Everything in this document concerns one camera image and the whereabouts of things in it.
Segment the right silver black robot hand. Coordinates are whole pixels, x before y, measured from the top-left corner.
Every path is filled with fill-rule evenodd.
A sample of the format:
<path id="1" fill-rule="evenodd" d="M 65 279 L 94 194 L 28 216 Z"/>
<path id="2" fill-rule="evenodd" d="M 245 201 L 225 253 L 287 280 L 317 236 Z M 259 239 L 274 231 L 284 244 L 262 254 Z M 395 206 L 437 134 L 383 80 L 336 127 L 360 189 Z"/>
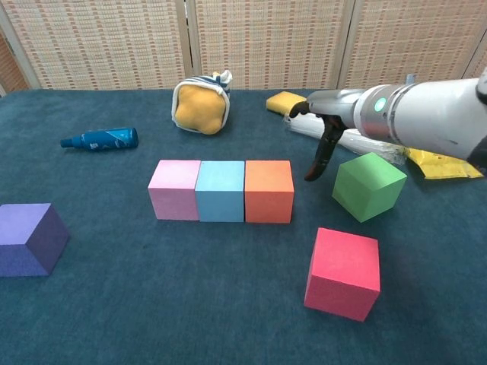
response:
<path id="1" fill-rule="evenodd" d="M 304 177 L 306 181 L 313 182 L 323 174 L 343 132 L 355 127 L 355 104 L 364 92 L 365 89 L 319 90 L 291 108 L 290 118 L 295 118 L 298 114 L 313 113 L 324 124 L 314 161 Z"/>

